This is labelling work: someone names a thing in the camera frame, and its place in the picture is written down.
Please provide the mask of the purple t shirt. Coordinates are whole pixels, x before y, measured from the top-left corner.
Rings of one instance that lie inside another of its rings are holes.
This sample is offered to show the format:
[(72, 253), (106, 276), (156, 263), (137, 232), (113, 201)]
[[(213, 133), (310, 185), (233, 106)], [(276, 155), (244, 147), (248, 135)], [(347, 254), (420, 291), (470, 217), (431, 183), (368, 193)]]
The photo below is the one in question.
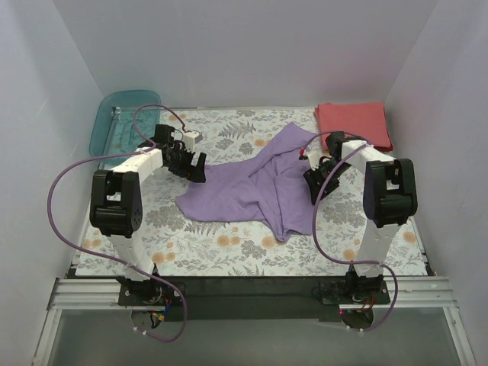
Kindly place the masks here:
[(276, 239), (312, 234), (313, 204), (300, 149), (315, 134), (291, 122), (255, 157), (205, 167), (206, 181), (176, 198), (182, 213), (201, 222), (260, 221)]

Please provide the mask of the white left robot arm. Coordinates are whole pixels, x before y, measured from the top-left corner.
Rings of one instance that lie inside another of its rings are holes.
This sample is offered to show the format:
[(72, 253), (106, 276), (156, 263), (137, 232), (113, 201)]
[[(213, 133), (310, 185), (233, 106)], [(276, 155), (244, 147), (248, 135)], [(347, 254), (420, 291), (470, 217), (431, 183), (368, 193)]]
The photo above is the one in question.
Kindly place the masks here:
[(162, 286), (146, 274), (153, 262), (144, 249), (140, 227), (143, 223), (141, 184), (155, 171), (167, 168), (172, 174), (194, 183), (204, 183), (206, 155), (200, 153), (192, 163), (201, 133), (189, 131), (174, 138), (175, 128), (159, 124), (150, 141), (141, 143), (133, 154), (109, 170), (99, 169), (92, 178), (90, 223), (100, 230), (123, 261), (123, 277), (139, 281), (137, 297), (147, 305), (157, 303)]

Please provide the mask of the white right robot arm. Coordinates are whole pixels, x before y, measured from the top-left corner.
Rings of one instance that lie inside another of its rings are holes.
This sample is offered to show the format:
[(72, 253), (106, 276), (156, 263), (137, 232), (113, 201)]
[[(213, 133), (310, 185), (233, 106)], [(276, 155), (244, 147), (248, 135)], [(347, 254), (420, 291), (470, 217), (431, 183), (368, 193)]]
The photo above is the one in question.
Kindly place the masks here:
[[(357, 277), (345, 283), (346, 297), (354, 303), (366, 301), (373, 293), (368, 278), (381, 276), (394, 236), (418, 208), (416, 180), (410, 159), (395, 159), (378, 151), (373, 143), (343, 131), (326, 133), (330, 157), (307, 152), (307, 141), (300, 149), (300, 160), (309, 163), (304, 178), (313, 204), (312, 236), (316, 248), (331, 262), (348, 265)], [(363, 210), (367, 224), (358, 254), (353, 261), (338, 260), (321, 248), (316, 234), (320, 201), (339, 186), (339, 172), (350, 165), (364, 176)]]

